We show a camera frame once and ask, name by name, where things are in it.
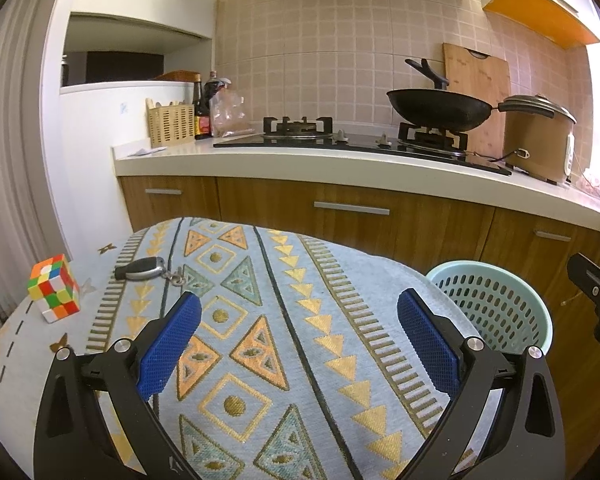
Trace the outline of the black car key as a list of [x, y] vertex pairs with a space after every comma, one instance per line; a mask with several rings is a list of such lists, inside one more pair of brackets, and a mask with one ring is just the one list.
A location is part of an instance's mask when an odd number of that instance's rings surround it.
[[133, 282], [164, 278], [173, 286], [182, 286], [185, 283], [181, 274], [170, 271], [166, 265], [166, 260], [161, 257], [140, 258], [124, 266], [117, 266], [114, 269], [114, 278], [117, 281]]

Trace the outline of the colourful rubik's cube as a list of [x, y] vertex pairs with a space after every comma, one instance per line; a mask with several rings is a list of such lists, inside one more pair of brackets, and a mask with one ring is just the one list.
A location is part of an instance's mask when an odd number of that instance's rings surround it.
[[48, 324], [80, 310], [80, 286], [64, 254], [35, 263], [27, 290], [30, 300]]

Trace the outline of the wooden cutting board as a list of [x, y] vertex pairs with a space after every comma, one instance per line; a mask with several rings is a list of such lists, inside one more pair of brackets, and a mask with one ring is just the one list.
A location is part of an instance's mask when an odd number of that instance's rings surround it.
[[[510, 95], [509, 65], [505, 60], [456, 44], [442, 44], [442, 51], [451, 91], [493, 106]], [[505, 116], [494, 110], [481, 126], [468, 132], [468, 150], [499, 158], [504, 154], [504, 129]]]

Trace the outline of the black wok pan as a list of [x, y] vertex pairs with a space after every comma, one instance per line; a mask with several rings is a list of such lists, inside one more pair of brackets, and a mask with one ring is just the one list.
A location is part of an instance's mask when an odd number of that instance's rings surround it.
[[494, 110], [488, 102], [448, 90], [449, 81], [438, 75], [426, 58], [404, 62], [434, 83], [433, 89], [409, 88], [387, 92], [393, 109], [414, 126], [464, 133], [482, 125]]

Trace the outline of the woven cutlery basket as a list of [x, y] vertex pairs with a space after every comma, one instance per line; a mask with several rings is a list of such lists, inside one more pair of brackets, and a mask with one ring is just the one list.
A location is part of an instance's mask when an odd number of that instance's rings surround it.
[[145, 104], [148, 136], [153, 148], [168, 148], [194, 140], [193, 105], [175, 102], [161, 105], [149, 98]]

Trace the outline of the brown rice cooker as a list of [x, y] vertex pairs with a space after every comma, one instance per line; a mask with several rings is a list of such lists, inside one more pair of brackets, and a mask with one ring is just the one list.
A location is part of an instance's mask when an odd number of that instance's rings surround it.
[[544, 96], [509, 96], [498, 104], [504, 114], [504, 162], [531, 177], [562, 184], [571, 174], [574, 126], [565, 107]]

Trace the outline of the clear plastic bag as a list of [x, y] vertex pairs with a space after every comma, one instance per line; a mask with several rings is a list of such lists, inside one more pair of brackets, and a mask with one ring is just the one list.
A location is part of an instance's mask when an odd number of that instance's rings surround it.
[[215, 139], [253, 134], [245, 100], [227, 78], [221, 78], [210, 99], [211, 132]]

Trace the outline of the light blue perforated trash basket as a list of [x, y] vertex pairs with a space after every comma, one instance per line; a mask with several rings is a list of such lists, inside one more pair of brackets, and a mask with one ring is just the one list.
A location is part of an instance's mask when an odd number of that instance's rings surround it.
[[522, 278], [499, 266], [454, 260], [435, 266], [426, 278], [448, 296], [496, 351], [544, 354], [553, 342], [553, 322], [541, 296]]

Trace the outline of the wooden kitchen cabinet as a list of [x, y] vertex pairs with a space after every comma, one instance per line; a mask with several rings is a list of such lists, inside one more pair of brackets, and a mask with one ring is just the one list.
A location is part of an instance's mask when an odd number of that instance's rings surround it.
[[404, 192], [327, 183], [221, 177], [123, 177], [134, 229], [201, 218], [185, 232], [184, 254], [222, 240], [225, 262], [247, 245], [247, 226], [306, 234], [428, 272], [477, 260], [518, 275], [542, 297], [554, 322], [548, 360], [574, 476], [600, 444], [600, 344], [596, 316], [567, 275], [582, 254], [600, 264], [600, 230], [510, 209]]

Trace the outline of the dark soy sauce bottle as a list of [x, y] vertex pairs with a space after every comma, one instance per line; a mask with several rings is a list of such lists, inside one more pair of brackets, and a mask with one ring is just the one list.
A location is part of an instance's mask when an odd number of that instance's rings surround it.
[[206, 101], [204, 100], [204, 87], [202, 86], [201, 76], [194, 76], [194, 137], [196, 140], [204, 140], [212, 137], [210, 112]]

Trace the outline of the black gas stove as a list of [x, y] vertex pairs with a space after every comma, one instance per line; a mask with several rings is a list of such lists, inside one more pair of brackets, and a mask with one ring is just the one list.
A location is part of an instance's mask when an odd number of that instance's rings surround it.
[[491, 174], [509, 176], [496, 156], [478, 155], [468, 150], [468, 135], [436, 128], [416, 127], [402, 122], [398, 134], [350, 133], [337, 130], [330, 117], [310, 122], [308, 118], [292, 120], [265, 117], [260, 133], [226, 136], [213, 142], [216, 148], [324, 148], [404, 156], [446, 162], [480, 169]]

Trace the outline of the patterned blue tablecloth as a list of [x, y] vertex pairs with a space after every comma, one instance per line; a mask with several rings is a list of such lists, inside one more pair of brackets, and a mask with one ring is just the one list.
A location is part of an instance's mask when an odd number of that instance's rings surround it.
[[[156, 256], [181, 274], [119, 282]], [[206, 479], [393, 479], [448, 405], [405, 336], [412, 288], [466, 336], [475, 327], [422, 274], [306, 235], [195, 218], [163, 221], [71, 265], [81, 309], [47, 323], [23, 301], [0, 330], [0, 440], [33, 468], [38, 404], [64, 347], [133, 338], [183, 290], [201, 321], [151, 407]]]

